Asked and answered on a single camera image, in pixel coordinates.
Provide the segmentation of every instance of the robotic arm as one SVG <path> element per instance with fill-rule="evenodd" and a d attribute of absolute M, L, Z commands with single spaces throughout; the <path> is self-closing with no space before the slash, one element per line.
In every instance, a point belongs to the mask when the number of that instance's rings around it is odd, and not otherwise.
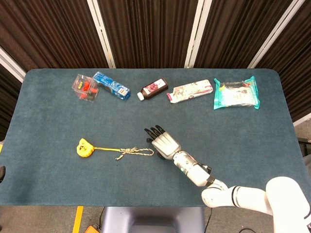
<path fill-rule="evenodd" d="M 311 207 L 298 183 L 288 177 L 271 179 L 266 192 L 242 186 L 228 188 L 223 182 L 210 175 L 211 168 L 197 162 L 180 144 L 160 126 L 145 129 L 151 138 L 147 142 L 160 153 L 163 159 L 173 160 L 174 164 L 196 185 L 207 187 L 202 192 L 202 200 L 210 208 L 235 206 L 260 211 L 274 218 L 275 233 L 309 233 Z"/>

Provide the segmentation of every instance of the plastic packaging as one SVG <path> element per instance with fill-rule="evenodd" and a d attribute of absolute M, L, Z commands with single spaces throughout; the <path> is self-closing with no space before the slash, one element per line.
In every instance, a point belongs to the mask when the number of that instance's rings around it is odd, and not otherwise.
<path fill-rule="evenodd" d="M 167 88 L 169 88 L 167 81 L 161 78 L 143 87 L 141 91 L 137 93 L 137 96 L 139 100 L 148 100 L 151 99 L 153 96 L 160 94 L 162 91 L 165 91 Z"/>
<path fill-rule="evenodd" d="M 174 87 L 173 93 L 167 93 L 171 103 L 189 100 L 198 96 L 209 94 L 213 91 L 210 82 L 205 79 L 202 81 Z"/>
<path fill-rule="evenodd" d="M 214 109 L 230 106 L 253 106 L 259 109 L 258 89 L 255 77 L 241 82 L 216 83 Z"/>
<path fill-rule="evenodd" d="M 93 102 L 98 94 L 97 83 L 88 76 L 78 74 L 72 84 L 72 89 L 82 100 Z"/>
<path fill-rule="evenodd" d="M 112 78 L 109 78 L 101 72 L 97 72 L 93 76 L 93 79 L 97 82 L 98 86 L 102 86 L 104 89 L 116 97 L 119 97 L 121 100 L 128 100 L 131 96 L 130 89 L 120 83 L 117 83 Z"/>

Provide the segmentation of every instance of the black cable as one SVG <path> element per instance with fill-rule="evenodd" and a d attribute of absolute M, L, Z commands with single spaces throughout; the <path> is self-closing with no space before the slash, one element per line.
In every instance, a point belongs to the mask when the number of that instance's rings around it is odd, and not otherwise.
<path fill-rule="evenodd" d="M 101 215 L 99 217 L 99 229 L 102 229 L 102 216 L 103 216 L 104 210 L 105 210 L 105 206 L 104 206 L 103 211 L 102 211 L 102 213 L 101 213 Z"/>
<path fill-rule="evenodd" d="M 239 231 L 239 233 L 241 233 L 242 231 L 246 231 L 246 230 L 249 230 L 249 231 L 251 231 L 251 232 L 253 232 L 253 233 L 256 233 L 254 230 L 252 230 L 252 229 L 250 229 L 250 228 L 243 228 L 243 229 L 241 229 L 241 230 Z"/>
<path fill-rule="evenodd" d="M 205 226 L 204 233 L 206 232 L 207 226 L 208 226 L 208 224 L 209 224 L 210 217 L 212 217 L 212 213 L 213 213 L 213 208 L 210 209 L 210 215 L 209 215 L 209 217 L 208 217 L 208 220 L 207 220 L 207 223 L 206 223 L 206 226 Z"/>

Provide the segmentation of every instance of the bottle label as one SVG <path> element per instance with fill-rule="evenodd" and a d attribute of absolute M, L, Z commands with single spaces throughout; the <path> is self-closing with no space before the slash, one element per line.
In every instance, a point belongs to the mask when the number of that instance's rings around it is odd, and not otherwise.
<path fill-rule="evenodd" d="M 120 93 L 121 95 L 125 96 L 127 94 L 127 90 L 124 90 L 123 88 L 120 88 L 118 93 Z"/>
<path fill-rule="evenodd" d="M 149 95 L 150 93 L 154 92 L 155 90 L 163 86 L 165 86 L 165 82 L 163 81 L 163 79 L 159 79 L 155 81 L 154 83 L 144 87 L 144 91 L 146 92 L 147 95 Z"/>
<path fill-rule="evenodd" d="M 80 90 L 82 86 L 82 81 L 79 83 L 78 89 Z"/>

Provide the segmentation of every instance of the yellow tape on floor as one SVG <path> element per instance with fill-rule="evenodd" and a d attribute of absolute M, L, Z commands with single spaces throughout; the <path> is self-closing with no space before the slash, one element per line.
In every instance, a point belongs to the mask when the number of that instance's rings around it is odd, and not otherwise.
<path fill-rule="evenodd" d="M 74 225 L 73 225 L 72 233 L 79 233 L 81 219 L 82 219 L 82 212 L 83 212 L 83 206 L 78 206 L 77 207 L 77 212 L 76 212 L 76 218 L 74 220 Z"/>

